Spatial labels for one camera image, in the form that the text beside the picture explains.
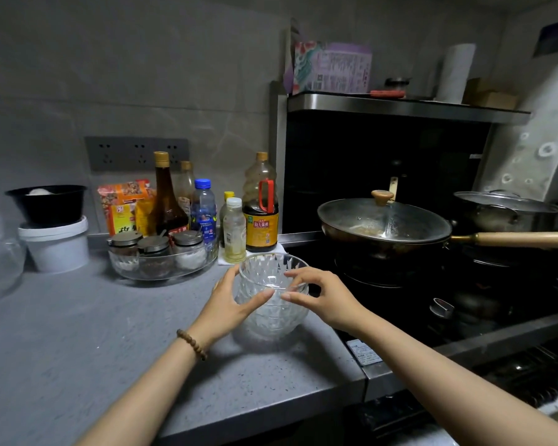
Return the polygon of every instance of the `white bottle cap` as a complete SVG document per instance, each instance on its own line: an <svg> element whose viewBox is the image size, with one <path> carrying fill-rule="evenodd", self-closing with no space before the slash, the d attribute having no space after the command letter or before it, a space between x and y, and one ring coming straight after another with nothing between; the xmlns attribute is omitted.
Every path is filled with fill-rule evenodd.
<svg viewBox="0 0 558 446"><path fill-rule="evenodd" d="M241 208L241 199L239 197L229 197L225 203L229 208Z"/></svg>

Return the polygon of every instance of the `blue bottle cap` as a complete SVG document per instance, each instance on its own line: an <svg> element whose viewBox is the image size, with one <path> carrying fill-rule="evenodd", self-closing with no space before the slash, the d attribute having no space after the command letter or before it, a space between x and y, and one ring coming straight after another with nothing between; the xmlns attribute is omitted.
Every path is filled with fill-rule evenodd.
<svg viewBox="0 0 558 446"><path fill-rule="evenodd" d="M196 189L209 189L210 188L210 179L208 178L197 178L194 180L194 187Z"/></svg>

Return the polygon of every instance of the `white plastic bucket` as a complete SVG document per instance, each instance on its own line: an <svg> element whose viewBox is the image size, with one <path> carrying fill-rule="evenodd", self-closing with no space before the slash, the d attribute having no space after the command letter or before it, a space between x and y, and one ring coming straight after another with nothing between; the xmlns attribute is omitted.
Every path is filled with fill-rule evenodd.
<svg viewBox="0 0 558 446"><path fill-rule="evenodd" d="M85 216L78 222L53 228L19 228L39 272L59 273L81 268L89 262Z"/></svg>

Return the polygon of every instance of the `hand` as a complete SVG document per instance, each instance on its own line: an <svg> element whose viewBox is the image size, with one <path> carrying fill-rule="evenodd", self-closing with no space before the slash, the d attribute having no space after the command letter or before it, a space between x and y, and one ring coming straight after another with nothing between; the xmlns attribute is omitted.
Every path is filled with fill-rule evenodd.
<svg viewBox="0 0 558 446"><path fill-rule="evenodd" d="M275 292L269 288L255 294L248 302L238 305L232 295L232 286L239 268L239 265L233 266L215 284L201 314L187 331L204 350L238 327L248 315L266 303Z"/></svg>
<svg viewBox="0 0 558 446"><path fill-rule="evenodd" d="M366 311L339 277L332 272L315 268L299 268L288 270L285 275L294 277L291 286L301 283L314 283L320 286L319 297L299 292L284 292L281 298L312 310L333 328L351 332L360 315Z"/></svg>

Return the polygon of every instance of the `ceiling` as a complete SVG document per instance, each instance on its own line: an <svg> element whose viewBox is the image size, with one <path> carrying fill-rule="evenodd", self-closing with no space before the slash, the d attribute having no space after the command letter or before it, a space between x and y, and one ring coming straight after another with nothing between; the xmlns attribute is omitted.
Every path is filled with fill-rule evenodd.
<svg viewBox="0 0 558 446"><path fill-rule="evenodd" d="M517 12L551 0L459 0L475 5L492 7L505 12Z"/></svg>

